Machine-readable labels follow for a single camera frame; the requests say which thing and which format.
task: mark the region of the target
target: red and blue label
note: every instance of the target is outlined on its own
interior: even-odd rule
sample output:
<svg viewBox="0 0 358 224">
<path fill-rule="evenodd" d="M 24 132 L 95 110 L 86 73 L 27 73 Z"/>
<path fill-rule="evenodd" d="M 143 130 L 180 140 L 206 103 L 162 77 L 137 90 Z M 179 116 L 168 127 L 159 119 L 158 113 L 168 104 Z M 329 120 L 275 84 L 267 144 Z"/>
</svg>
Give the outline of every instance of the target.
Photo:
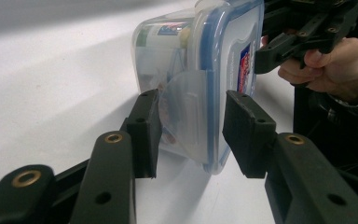
<svg viewBox="0 0 358 224">
<path fill-rule="evenodd" d="M 248 45 L 245 49 L 242 50 L 240 59 L 241 60 L 240 60 L 240 68 L 238 71 L 237 91 L 244 92 L 248 81 L 248 76 L 251 70 L 250 45 Z"/>
</svg>

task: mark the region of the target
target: white table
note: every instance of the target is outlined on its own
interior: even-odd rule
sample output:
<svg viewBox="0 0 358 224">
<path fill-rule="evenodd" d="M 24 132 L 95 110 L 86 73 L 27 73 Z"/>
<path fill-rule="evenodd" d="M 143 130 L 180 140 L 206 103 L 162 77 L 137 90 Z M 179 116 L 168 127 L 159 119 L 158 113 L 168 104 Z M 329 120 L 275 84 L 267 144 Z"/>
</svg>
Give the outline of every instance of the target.
<svg viewBox="0 0 358 224">
<path fill-rule="evenodd" d="M 27 164 L 58 174 L 117 130 L 138 94 L 131 35 L 140 22 L 195 0 L 0 0 L 0 179 Z M 293 88 L 259 76 L 255 99 L 290 132 Z M 264 180 L 229 156 L 220 175 L 160 152 L 158 178 L 136 181 L 139 224 L 273 223 Z"/>
</svg>

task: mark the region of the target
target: human hand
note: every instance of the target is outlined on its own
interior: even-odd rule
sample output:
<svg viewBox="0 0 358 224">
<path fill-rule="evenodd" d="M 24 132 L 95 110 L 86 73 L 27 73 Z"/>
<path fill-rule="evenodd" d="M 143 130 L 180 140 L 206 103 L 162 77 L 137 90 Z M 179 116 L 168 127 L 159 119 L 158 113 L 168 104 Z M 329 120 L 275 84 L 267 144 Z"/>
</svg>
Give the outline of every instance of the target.
<svg viewBox="0 0 358 224">
<path fill-rule="evenodd" d="M 304 56 L 307 65 L 289 59 L 281 65 L 278 75 L 293 84 L 309 82 L 307 88 L 327 92 L 350 104 L 358 104 L 358 39 L 344 38 L 329 54 L 317 49 Z"/>
</svg>

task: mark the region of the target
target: plastic container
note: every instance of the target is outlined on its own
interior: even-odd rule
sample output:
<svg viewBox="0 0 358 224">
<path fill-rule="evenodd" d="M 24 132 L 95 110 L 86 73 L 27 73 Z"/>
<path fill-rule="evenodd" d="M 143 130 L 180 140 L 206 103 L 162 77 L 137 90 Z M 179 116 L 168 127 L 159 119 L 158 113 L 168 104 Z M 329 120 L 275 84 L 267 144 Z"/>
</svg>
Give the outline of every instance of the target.
<svg viewBox="0 0 358 224">
<path fill-rule="evenodd" d="M 224 167 L 226 91 L 252 95 L 264 1 L 199 1 L 194 8 L 142 22 L 132 38 L 140 92 L 159 89 L 159 147 Z"/>
</svg>

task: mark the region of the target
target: person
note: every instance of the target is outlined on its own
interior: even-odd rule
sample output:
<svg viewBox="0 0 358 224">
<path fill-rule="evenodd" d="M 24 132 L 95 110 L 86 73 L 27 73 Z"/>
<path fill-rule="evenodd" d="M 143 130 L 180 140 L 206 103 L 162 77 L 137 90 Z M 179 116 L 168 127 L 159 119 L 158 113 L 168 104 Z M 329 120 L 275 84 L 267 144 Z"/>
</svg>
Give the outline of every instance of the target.
<svg viewBox="0 0 358 224">
<path fill-rule="evenodd" d="M 307 136 L 338 169 L 358 176 L 358 21 L 331 53 L 308 50 L 306 67 L 289 59 L 278 74 L 295 89 L 294 132 Z"/>
</svg>

